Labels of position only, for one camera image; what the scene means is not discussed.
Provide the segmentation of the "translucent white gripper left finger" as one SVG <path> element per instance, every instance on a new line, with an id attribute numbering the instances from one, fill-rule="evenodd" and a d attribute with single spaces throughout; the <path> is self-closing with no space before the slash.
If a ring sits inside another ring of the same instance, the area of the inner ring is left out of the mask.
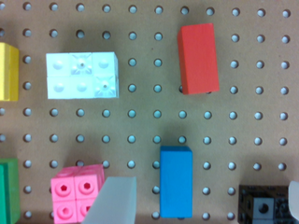
<path id="1" fill-rule="evenodd" d="M 135 224 L 136 178 L 108 177 L 81 224 Z"/>

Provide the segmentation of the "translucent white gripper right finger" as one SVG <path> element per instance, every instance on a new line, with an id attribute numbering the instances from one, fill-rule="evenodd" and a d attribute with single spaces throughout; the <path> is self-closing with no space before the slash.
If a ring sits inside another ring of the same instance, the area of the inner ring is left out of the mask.
<path id="1" fill-rule="evenodd" d="M 289 185 L 289 209 L 293 216 L 299 216 L 299 182 L 296 181 Z"/>

